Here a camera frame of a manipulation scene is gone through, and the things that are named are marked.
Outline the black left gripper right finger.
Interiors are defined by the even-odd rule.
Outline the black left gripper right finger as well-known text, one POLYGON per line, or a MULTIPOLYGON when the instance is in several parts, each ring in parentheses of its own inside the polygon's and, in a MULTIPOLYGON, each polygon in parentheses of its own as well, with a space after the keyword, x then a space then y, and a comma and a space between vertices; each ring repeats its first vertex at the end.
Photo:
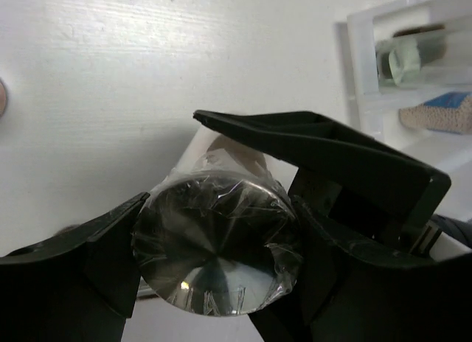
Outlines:
POLYGON ((294 198, 305 263, 294 290, 250 316, 264 341, 469 341, 471 255, 388 248, 294 198))

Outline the silver cone cap grinder bottle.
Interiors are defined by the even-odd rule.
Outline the silver cone cap grinder bottle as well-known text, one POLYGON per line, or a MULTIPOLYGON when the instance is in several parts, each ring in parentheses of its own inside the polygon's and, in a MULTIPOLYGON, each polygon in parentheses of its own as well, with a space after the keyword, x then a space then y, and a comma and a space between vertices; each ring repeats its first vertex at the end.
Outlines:
POLYGON ((236 316, 293 290, 299 224, 270 166, 264 153, 198 129, 132 231, 142 278, 160 298, 198 315, 236 316))

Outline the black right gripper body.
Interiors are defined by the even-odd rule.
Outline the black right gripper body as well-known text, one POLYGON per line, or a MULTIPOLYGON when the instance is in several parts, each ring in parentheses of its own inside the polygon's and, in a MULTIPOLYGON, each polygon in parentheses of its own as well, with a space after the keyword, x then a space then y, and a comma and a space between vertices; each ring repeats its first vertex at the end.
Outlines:
POLYGON ((321 245, 316 225, 345 228, 355 235, 402 252, 412 252, 443 199, 443 174, 423 167, 422 175, 389 172, 381 180, 363 173, 353 187, 300 167, 289 189, 309 253, 321 245))

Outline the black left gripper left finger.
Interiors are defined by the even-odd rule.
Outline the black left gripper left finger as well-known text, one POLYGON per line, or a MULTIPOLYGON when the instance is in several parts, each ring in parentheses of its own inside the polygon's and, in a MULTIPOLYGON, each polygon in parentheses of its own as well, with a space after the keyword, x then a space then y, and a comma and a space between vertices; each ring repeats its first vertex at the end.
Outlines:
POLYGON ((1 258, 2 341, 120 341, 140 273, 131 229, 149 194, 1 258))

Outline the small jar with white lid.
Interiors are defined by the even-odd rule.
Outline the small jar with white lid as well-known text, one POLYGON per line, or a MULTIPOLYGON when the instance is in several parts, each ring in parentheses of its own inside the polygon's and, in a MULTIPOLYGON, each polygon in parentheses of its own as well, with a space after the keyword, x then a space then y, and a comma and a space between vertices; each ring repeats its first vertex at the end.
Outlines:
POLYGON ((0 116, 3 116, 7 108, 7 91, 2 81, 0 81, 0 116))

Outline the clear round glass oil bottle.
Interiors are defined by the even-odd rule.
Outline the clear round glass oil bottle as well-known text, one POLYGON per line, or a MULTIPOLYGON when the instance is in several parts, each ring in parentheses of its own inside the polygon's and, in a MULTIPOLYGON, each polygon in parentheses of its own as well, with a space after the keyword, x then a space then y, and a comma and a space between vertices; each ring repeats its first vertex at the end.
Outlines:
POLYGON ((470 86, 471 35, 456 32, 444 37, 447 46, 444 57, 424 65, 412 36, 379 42, 375 51, 379 86, 410 89, 470 86))

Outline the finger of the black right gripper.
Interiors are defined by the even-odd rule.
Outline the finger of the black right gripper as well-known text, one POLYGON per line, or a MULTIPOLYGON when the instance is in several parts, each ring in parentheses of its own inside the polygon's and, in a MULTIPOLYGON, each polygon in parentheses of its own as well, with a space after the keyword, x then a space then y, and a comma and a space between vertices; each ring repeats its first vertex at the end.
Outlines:
MULTIPOLYGON (((334 119, 309 111, 241 116, 199 110, 193 117, 203 126, 247 147, 295 167, 320 172, 349 187, 363 173, 381 180, 389 172, 422 175, 423 167, 432 167, 334 119)), ((444 172, 442 187, 444 198, 451 187, 451 179, 444 172)))

